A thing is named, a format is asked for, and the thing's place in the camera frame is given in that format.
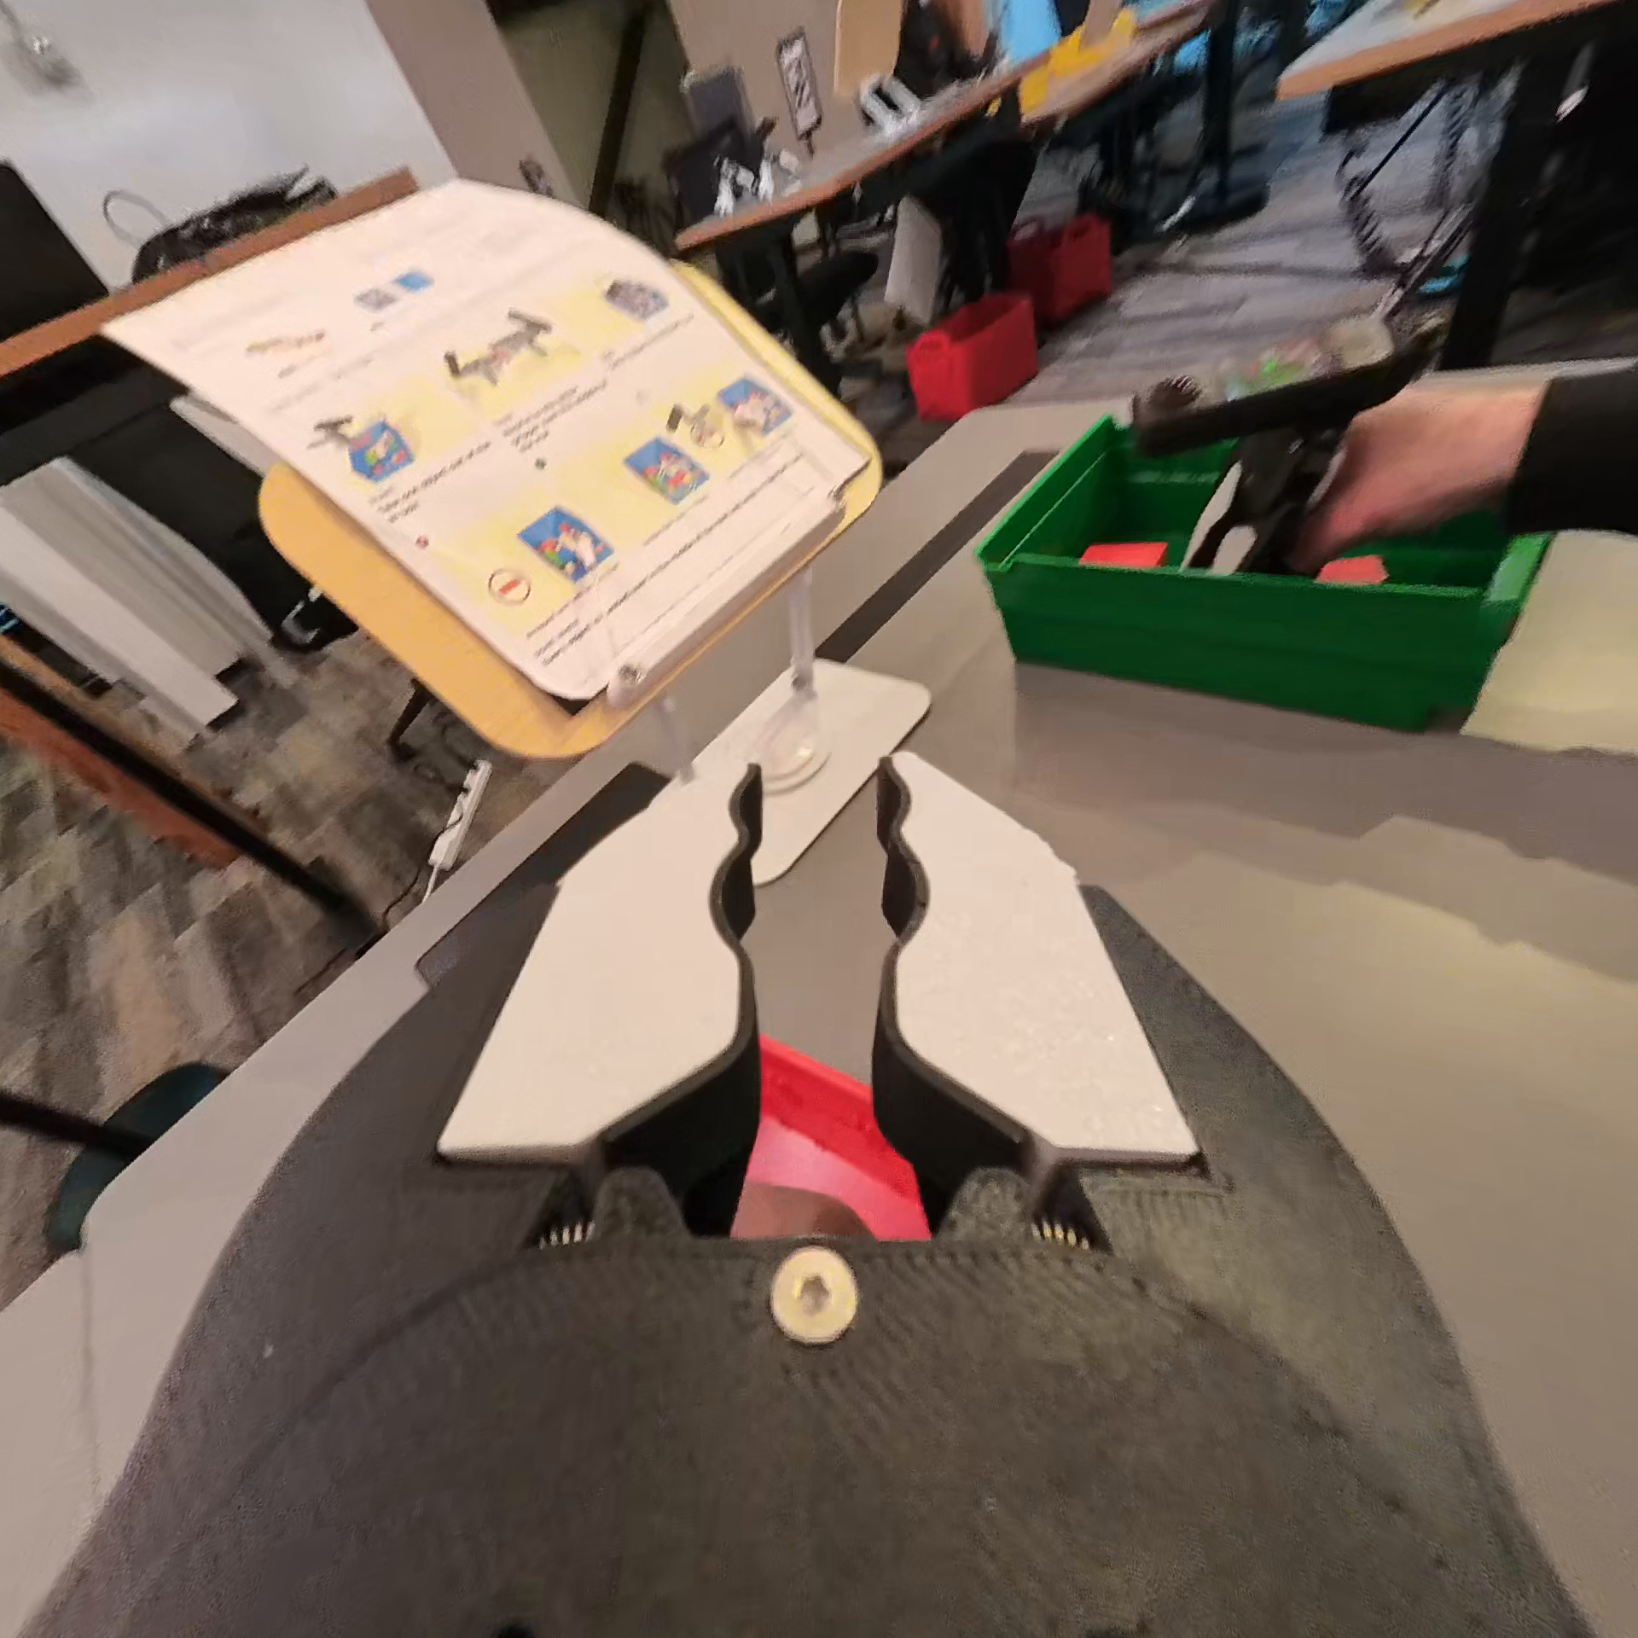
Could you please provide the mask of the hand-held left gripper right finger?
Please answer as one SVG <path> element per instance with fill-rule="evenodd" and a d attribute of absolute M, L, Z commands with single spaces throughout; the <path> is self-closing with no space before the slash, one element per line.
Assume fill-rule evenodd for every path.
<path fill-rule="evenodd" d="M 1082 1171 L 1187 1174 L 1201 1145 L 1072 866 L 920 755 L 875 775 L 891 944 L 873 1116 L 928 1229 L 1000 1171 L 1051 1210 Z"/>

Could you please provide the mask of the green plastic bin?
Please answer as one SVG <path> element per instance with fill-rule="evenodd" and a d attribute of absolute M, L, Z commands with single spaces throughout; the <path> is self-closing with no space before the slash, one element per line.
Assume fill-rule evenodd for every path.
<path fill-rule="evenodd" d="M 1367 543 L 1376 587 L 1181 568 L 1230 449 L 1142 457 L 1111 418 L 1070 445 L 975 550 L 1014 658 L 1396 732 L 1464 722 L 1552 535 L 1480 513 Z M 1168 564 L 1078 564 L 1121 541 L 1166 541 Z"/>

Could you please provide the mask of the red plastic bin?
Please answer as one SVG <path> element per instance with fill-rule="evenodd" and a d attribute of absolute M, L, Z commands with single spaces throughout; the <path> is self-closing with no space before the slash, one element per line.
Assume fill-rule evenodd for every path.
<path fill-rule="evenodd" d="M 760 1065 L 762 1116 L 731 1237 L 926 1241 L 914 1174 L 881 1135 L 869 1089 L 772 1038 Z"/>

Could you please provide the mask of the person's right hand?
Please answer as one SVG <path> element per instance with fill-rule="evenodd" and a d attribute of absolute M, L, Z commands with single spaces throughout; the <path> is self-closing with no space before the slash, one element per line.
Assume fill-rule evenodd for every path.
<path fill-rule="evenodd" d="M 1359 416 L 1289 556 L 1304 576 L 1359 543 L 1398 539 L 1503 502 L 1544 383 L 1411 387 Z"/>

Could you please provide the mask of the white power strip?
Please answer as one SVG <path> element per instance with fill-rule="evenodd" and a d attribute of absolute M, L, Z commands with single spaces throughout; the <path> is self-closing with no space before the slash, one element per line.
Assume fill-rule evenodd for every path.
<path fill-rule="evenodd" d="M 448 816 L 444 818 L 442 827 L 427 855 L 421 903 L 425 903 L 436 886 L 454 872 L 491 775 L 493 763 L 485 757 L 473 761 L 464 773 Z"/>

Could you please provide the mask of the red floor bin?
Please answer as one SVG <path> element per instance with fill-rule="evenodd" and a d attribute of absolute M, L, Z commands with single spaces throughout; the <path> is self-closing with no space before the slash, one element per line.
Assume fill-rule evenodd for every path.
<path fill-rule="evenodd" d="M 1025 219 L 1010 235 L 1010 289 L 1025 295 L 1041 330 L 1101 305 L 1113 293 L 1113 233 L 1105 217 Z"/>
<path fill-rule="evenodd" d="M 906 377 L 920 420 L 951 424 L 1002 404 L 1037 377 L 1037 326 L 1023 293 L 963 305 L 906 350 Z"/>

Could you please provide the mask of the hanging white paper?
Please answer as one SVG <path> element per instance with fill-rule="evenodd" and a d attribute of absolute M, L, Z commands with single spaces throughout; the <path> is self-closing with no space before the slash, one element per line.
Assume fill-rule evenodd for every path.
<path fill-rule="evenodd" d="M 893 213 L 883 301 L 889 314 L 918 334 L 934 328 L 959 299 L 955 270 L 936 215 L 918 197 Z"/>

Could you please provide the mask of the instruction sheet on stand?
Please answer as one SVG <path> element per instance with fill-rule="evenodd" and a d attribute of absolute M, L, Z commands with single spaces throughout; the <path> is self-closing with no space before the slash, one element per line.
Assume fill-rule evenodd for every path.
<path fill-rule="evenodd" d="M 924 722 L 932 695 L 920 683 L 817 658 L 813 572 L 867 513 L 885 482 L 871 435 L 717 283 L 684 264 L 672 270 L 741 346 L 770 367 L 787 396 L 807 404 L 865 455 L 865 469 L 848 482 L 830 515 L 830 535 L 809 539 L 805 554 L 783 564 L 782 580 L 756 586 L 692 650 L 674 652 L 678 665 L 668 675 L 622 685 L 614 704 L 596 699 L 571 714 L 524 683 L 290 467 L 276 465 L 261 482 L 259 515 L 276 550 L 304 580 L 499 751 L 536 763 L 583 763 L 592 751 L 626 740 L 633 724 L 643 724 L 653 728 L 665 763 L 680 782 L 698 771 L 758 765 L 766 788 L 764 839 L 750 876 L 764 888 L 795 866 L 873 779 L 879 761 Z M 731 636 L 768 609 L 783 611 L 787 667 L 758 691 L 731 683 L 729 703 L 737 710 L 725 728 L 702 738 L 680 712 L 682 687 L 700 681 L 707 664 L 725 662 Z"/>

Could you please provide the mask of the black office chair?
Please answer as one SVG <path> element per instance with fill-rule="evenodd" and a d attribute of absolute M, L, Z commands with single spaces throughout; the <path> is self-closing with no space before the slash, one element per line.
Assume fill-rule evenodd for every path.
<path fill-rule="evenodd" d="M 875 252 L 846 250 L 803 268 L 791 238 L 780 238 L 766 260 L 770 295 L 758 301 L 756 316 L 768 334 L 789 344 L 795 361 L 834 396 L 844 371 L 828 353 L 822 330 L 867 287 L 879 258 Z"/>

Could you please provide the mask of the teal office chair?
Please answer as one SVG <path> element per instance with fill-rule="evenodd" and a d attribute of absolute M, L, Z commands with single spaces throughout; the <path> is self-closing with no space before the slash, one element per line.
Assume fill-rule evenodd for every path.
<path fill-rule="evenodd" d="M 152 1145 L 202 1104 L 230 1071 L 193 1061 L 163 1071 L 126 1098 L 105 1122 L 115 1135 L 134 1137 L 132 1153 L 81 1149 L 68 1165 L 46 1211 L 44 1247 L 52 1258 L 80 1249 L 91 1208 Z"/>

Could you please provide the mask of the background document stand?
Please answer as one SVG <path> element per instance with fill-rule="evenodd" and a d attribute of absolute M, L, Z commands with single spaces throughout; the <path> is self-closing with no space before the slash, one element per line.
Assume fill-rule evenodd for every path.
<path fill-rule="evenodd" d="M 832 92 L 881 137 L 906 131 L 920 98 L 895 75 L 904 2 L 838 2 L 832 32 Z"/>

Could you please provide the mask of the printed instruction sheet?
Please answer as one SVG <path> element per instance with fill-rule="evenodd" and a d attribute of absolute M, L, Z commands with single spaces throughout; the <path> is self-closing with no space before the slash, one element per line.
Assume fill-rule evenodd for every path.
<path fill-rule="evenodd" d="M 109 336 L 575 708 L 668 675 L 830 535 L 867 465 L 651 248 L 468 180 Z"/>

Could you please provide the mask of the white panel stack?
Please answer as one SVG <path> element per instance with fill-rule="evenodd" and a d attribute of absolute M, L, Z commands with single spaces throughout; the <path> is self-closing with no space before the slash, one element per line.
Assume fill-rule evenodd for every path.
<path fill-rule="evenodd" d="M 70 461 L 2 490 L 3 603 L 103 683 L 189 738 L 239 712 L 226 683 L 265 628 L 195 545 Z"/>

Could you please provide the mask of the dark wood-edged desk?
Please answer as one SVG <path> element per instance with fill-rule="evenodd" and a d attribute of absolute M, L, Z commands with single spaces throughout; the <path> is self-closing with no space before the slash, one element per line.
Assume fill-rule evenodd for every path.
<path fill-rule="evenodd" d="M 99 301 L 52 316 L 25 332 L 15 332 L 3 338 L 2 346 L 3 383 L 85 346 L 111 346 L 109 328 L 113 320 L 144 313 L 239 264 L 263 258 L 368 213 L 378 213 L 390 203 L 411 197 L 415 192 L 417 178 L 407 168 L 397 168 L 319 207 L 236 238 L 230 244 L 204 252 L 200 258 L 183 262 L 150 279 L 140 279 L 122 291 L 107 293 Z M 70 457 L 83 441 L 103 437 L 154 406 L 173 404 L 181 398 L 181 387 L 167 375 L 150 371 L 154 381 L 136 381 L 136 375 L 144 369 L 146 365 L 142 361 L 132 359 L 130 367 L 122 369 L 117 379 L 95 383 L 85 394 L 52 406 L 42 416 L 33 416 L 17 428 L 3 426 L 2 484 L 9 486 L 52 461 Z"/>

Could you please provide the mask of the black bag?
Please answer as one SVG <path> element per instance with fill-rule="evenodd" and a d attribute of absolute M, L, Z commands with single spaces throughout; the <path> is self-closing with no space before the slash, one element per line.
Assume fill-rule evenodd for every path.
<path fill-rule="evenodd" d="M 310 176 L 308 170 L 267 178 L 148 236 L 134 252 L 130 279 L 146 281 L 185 262 L 200 260 L 337 197 L 327 178 Z"/>

